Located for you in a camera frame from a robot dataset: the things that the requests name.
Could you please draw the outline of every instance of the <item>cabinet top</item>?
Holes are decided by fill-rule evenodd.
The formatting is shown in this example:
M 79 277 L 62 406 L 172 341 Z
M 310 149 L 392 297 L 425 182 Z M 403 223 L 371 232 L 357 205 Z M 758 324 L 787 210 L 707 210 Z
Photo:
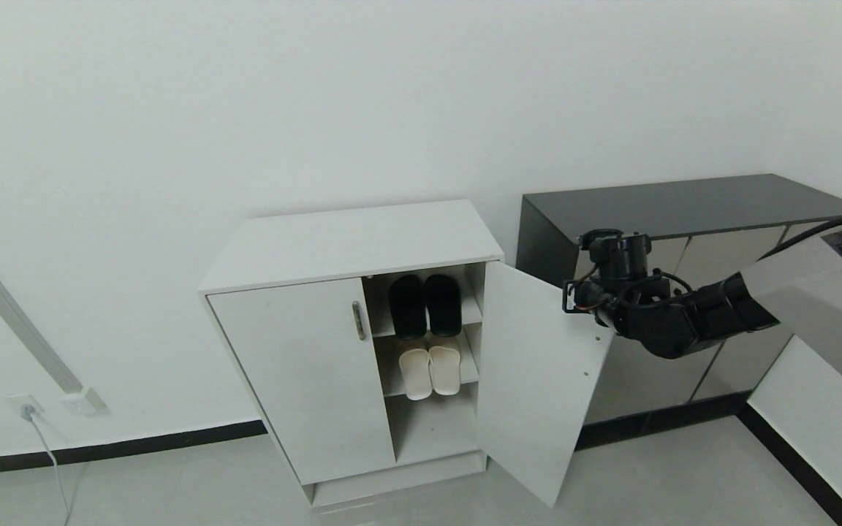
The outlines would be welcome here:
M 771 173 L 526 194 L 524 200 L 570 240 L 592 229 L 659 239 L 842 217 L 839 197 Z
M 244 221 L 198 289 L 261 289 L 503 259 L 468 200 Z

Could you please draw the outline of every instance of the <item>open cabinet door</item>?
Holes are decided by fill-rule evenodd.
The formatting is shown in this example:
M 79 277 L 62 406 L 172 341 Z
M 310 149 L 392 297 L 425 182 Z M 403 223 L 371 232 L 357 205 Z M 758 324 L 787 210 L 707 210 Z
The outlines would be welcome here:
M 612 340 L 588 314 L 561 310 L 561 290 L 487 263 L 477 445 L 554 506 Z

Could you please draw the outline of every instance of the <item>cabinet door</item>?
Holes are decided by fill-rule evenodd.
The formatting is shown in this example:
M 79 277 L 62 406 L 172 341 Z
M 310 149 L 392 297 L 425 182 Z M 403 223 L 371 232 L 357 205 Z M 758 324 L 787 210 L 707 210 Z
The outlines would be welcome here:
M 554 506 L 612 340 L 561 289 L 493 261 L 485 270 L 477 445 Z
M 360 279 L 207 298 L 302 484 L 395 465 Z

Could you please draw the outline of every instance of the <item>power cord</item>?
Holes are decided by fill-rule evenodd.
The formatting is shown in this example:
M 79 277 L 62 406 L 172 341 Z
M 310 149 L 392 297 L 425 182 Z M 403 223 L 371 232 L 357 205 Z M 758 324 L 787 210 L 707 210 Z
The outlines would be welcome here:
M 44 440 L 44 435 L 41 434 L 41 429 L 38 429 L 37 423 L 34 422 L 34 413 L 36 413 L 34 406 L 27 403 L 21 406 L 21 417 L 28 420 L 28 422 L 31 422 L 31 425 L 34 426 L 34 431 L 37 432 L 37 438 L 41 439 L 41 443 L 44 445 L 44 450 L 46 450 L 48 457 L 50 457 L 50 462 L 54 465 L 54 476 L 57 478 L 57 489 L 61 490 L 61 499 L 64 500 L 64 510 L 67 512 L 67 515 L 64 516 L 64 526 L 67 526 L 67 523 L 70 523 L 70 505 L 67 505 L 67 496 L 64 495 L 64 484 L 61 483 L 61 472 L 57 469 L 57 459 L 54 457 L 54 453 L 50 451 L 47 441 Z

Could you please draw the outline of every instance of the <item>floor tile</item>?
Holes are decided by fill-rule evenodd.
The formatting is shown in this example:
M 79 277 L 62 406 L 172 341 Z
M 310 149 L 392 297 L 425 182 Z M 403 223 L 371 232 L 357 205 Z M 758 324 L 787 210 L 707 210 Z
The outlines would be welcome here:
M 270 437 L 61 466 L 70 526 L 646 526 L 831 520 L 735 417 L 574 454 L 549 508 L 487 473 L 317 510 Z M 50 468 L 0 473 L 0 525 L 54 526 Z

